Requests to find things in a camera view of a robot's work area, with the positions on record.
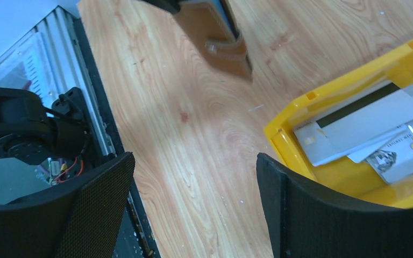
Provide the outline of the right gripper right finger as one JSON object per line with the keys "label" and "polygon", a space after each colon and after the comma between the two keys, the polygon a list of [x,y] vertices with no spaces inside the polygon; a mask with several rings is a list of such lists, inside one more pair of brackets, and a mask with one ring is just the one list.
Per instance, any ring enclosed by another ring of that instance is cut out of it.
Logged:
{"label": "right gripper right finger", "polygon": [[275,257],[413,257],[413,208],[347,196],[265,153],[256,171]]}

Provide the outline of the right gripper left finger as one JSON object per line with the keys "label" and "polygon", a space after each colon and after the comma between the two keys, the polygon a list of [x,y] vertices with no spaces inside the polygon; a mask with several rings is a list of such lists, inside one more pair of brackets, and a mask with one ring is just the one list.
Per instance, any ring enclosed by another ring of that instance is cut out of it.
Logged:
{"label": "right gripper left finger", "polygon": [[131,185],[112,162],[0,204],[0,257],[112,257]]}

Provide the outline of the brown leather card holder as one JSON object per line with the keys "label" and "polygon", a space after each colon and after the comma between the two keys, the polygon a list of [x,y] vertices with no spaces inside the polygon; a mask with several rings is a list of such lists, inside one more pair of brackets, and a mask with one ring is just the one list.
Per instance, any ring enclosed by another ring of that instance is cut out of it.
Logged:
{"label": "brown leather card holder", "polygon": [[178,25],[212,67],[252,80],[248,49],[229,1],[179,1]]}

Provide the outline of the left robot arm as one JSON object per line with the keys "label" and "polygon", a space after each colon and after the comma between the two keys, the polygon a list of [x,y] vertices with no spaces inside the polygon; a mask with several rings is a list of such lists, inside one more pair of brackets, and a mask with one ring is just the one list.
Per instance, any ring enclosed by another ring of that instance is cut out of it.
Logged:
{"label": "left robot arm", "polygon": [[0,159],[39,165],[74,159],[88,148],[90,115],[80,88],[60,94],[51,107],[28,90],[0,88]]}

